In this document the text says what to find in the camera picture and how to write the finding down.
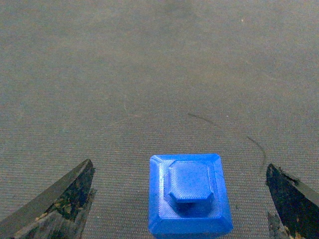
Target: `gray fabric surface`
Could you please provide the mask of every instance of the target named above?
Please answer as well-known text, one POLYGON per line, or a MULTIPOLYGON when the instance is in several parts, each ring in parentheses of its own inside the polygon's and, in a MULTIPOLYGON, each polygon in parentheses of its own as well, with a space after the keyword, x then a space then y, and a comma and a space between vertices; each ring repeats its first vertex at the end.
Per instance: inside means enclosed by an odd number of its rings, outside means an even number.
POLYGON ((86 158, 84 238, 152 238, 153 154, 221 155, 224 239, 268 238, 268 163, 319 191, 316 1, 0 5, 0 220, 86 158))

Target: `blue block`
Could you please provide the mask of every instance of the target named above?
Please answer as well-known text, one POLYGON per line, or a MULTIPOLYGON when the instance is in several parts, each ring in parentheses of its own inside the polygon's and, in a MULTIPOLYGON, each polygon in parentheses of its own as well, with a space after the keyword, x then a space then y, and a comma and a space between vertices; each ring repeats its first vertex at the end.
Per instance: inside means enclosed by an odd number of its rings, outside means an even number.
POLYGON ((149 230, 157 239, 211 239, 233 229, 218 154, 154 155, 149 230))

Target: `blue 3d printed object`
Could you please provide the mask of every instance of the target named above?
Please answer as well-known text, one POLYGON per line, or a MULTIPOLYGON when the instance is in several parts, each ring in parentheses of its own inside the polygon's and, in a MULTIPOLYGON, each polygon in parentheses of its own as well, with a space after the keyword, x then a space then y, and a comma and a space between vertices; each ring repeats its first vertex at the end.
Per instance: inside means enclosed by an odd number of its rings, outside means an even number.
POLYGON ((218 154, 154 155, 149 230, 157 239, 211 239, 233 229, 218 154))

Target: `black curved line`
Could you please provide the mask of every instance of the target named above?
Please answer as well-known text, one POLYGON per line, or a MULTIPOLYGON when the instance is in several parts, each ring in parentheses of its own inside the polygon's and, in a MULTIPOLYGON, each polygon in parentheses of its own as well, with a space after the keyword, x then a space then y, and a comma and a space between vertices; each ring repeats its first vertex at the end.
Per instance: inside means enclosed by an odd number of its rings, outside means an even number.
POLYGON ((263 161, 262 164, 260 165, 260 172, 262 172, 263 167, 265 166, 266 162, 267 162, 267 155, 266 155, 266 151, 265 149, 254 139, 252 139, 251 137, 247 136, 247 138, 252 141, 255 145, 257 145, 257 147, 261 150, 261 152, 263 153, 263 161))
POLYGON ((202 117, 202 116, 194 115, 194 114, 192 114, 192 113, 187 113, 187 115, 188 115, 188 116, 191 116, 191 117, 194 117, 194 118, 197 118, 197 119, 201 119, 201 120, 203 120, 203 121, 206 121, 207 123, 212 124, 212 125, 215 126, 215 127, 220 128, 220 126, 219 126, 218 124, 216 124, 215 122, 213 122, 213 121, 210 120, 210 119, 206 119, 206 118, 204 118, 204 117, 202 117))
MULTIPOLYGON (((213 122, 212 120, 210 119, 206 119, 202 116, 198 116, 198 115, 195 115, 193 113, 187 113, 188 116, 191 116, 191 117, 194 117, 194 118, 197 118, 197 119, 201 119, 203 121, 206 121, 207 123, 210 123, 212 125, 214 125, 215 127, 218 127, 218 128, 222 128, 221 126, 219 126, 218 124, 216 124, 215 122, 213 122)), ((253 138, 249 137, 249 136, 246 136, 247 139, 249 139, 250 141, 252 141, 262 152, 263 154, 263 160, 262 160, 262 164, 260 166, 260 171, 262 172, 263 170, 263 167, 265 166, 266 162, 267 162, 267 155, 266 155, 266 151, 265 149, 256 141, 254 140, 253 138)))

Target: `blue plastic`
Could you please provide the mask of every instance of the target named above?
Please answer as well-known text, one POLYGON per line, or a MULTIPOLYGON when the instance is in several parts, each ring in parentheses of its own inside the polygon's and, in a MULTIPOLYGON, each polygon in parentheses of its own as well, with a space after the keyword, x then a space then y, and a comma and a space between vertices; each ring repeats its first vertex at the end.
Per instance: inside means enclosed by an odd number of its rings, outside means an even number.
POLYGON ((218 154, 154 155, 149 230, 157 239, 211 239, 233 229, 218 154))

